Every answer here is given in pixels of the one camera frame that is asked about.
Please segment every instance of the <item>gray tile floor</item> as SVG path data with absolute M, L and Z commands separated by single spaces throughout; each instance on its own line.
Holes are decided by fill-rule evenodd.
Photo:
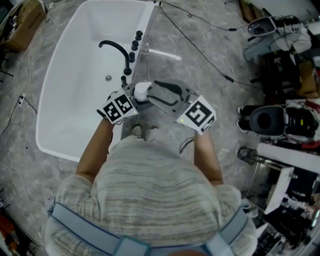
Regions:
M 237 1 L 220 0 L 168 0 L 211 23 L 224 28 L 236 28 L 246 23 L 241 19 Z M 37 30 L 28 52 L 20 63 L 20 69 L 28 65 L 32 73 L 27 99 L 37 109 L 46 70 L 58 40 L 83 0 L 73 0 L 50 9 L 51 18 Z M 209 26 L 196 17 L 164 3 L 163 10 L 190 37 L 196 46 L 225 74 L 235 80 L 248 82 L 256 76 L 256 67 L 242 57 L 242 48 L 249 37 L 246 29 L 236 32 L 223 31 Z M 155 8 L 149 22 L 148 33 L 156 49 L 181 57 L 181 61 L 154 54 L 149 62 L 151 80 L 176 78 L 206 97 L 217 112 L 217 122 L 211 128 L 218 158 L 226 183 L 241 190 L 248 188 L 253 169 L 237 159 L 237 150 L 246 145 L 255 147 L 259 138 L 241 133 L 235 126 L 237 107 L 263 103 L 261 90 L 225 80 L 197 50 L 179 33 L 159 8 Z M 154 46 L 145 36 L 144 43 Z M 14 77 L 0 74 L 0 131 L 7 126 L 19 92 L 28 85 L 30 73 L 26 68 L 17 69 L 22 54 L 11 54 L 3 69 Z M 135 81 L 147 81 L 149 55 L 140 56 L 135 71 Z M 41 152 L 35 140 L 37 116 L 27 104 L 17 107 L 8 129 L 0 139 L 0 189 L 5 204 L 11 204 L 8 212 L 37 244 L 44 245 L 44 227 L 47 220 L 48 198 L 55 195 L 59 184 L 72 174 L 77 164 Z M 139 122 L 144 126 L 157 125 L 171 136 L 172 148 L 192 136 L 192 132 L 174 124 L 165 113 L 154 108 L 143 112 Z M 192 161 L 192 146 L 183 157 Z M 41 247 L 38 253 L 45 254 Z

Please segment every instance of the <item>black faucet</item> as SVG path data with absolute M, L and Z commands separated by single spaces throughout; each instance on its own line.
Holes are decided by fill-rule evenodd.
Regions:
M 129 54 L 127 53 L 127 51 L 119 44 L 117 44 L 116 42 L 113 41 L 109 41 L 109 40 L 104 40 L 101 41 L 99 43 L 99 47 L 101 48 L 103 45 L 109 45 L 109 46 L 113 46 L 114 48 L 117 48 L 124 56 L 125 58 L 125 69 L 123 71 L 123 73 L 128 76 L 131 74 L 131 68 L 129 66 Z

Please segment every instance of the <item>shirt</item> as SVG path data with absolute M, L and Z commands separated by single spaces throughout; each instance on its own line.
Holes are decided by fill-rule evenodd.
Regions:
M 212 238 L 240 206 L 241 194 L 231 185 L 212 186 L 191 162 L 137 139 L 113 148 L 93 184 L 68 177 L 55 200 L 111 233 L 170 246 Z M 53 218 L 45 242 L 51 256 L 102 255 Z M 253 254 L 257 237 L 251 219 L 231 247 L 239 256 Z

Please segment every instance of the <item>cardboard box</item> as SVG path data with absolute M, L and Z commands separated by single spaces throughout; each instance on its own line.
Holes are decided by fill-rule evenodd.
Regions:
M 22 8 L 17 18 L 17 29 L 7 40 L 0 43 L 0 46 L 5 49 L 18 52 L 28 48 L 37 28 L 46 17 L 46 13 L 38 0 L 24 0 L 9 12 L 0 26 L 0 34 L 3 32 L 8 16 L 14 14 L 21 4 Z
M 296 90 L 296 93 L 307 99 L 316 99 L 320 97 L 320 86 L 315 79 L 315 67 L 311 61 L 306 61 L 299 64 L 301 88 Z

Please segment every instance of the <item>bathtub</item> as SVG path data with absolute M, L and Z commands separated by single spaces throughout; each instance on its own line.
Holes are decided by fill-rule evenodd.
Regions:
M 111 40 L 131 52 L 136 31 L 145 35 L 154 6 L 136 0 L 88 0 L 79 6 L 56 45 L 42 85 L 35 134 L 41 151 L 80 160 L 101 121 L 96 109 L 121 87 L 125 69 L 120 51 L 98 45 Z M 141 42 L 135 62 L 130 63 L 128 84 Z M 111 147 L 121 139 L 122 128 L 122 124 L 114 127 Z

